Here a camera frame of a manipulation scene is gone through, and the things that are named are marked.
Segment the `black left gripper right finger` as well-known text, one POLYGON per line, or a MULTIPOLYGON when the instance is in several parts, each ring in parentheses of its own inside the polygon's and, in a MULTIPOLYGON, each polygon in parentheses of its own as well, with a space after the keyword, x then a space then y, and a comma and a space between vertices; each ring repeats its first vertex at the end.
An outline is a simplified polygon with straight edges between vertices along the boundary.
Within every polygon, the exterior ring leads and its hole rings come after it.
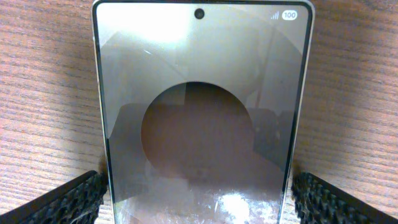
POLYGON ((309 172, 295 174, 291 190, 301 223, 397 224, 397 218, 309 172))

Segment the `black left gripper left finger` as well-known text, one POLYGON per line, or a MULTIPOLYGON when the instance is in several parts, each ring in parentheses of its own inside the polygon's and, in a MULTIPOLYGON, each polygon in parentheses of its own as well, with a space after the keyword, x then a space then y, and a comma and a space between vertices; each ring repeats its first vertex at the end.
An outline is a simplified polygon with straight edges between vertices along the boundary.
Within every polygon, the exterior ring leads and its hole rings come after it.
POLYGON ((46 194, 1 215, 1 223, 94 224, 108 181, 103 173, 88 171, 46 194))

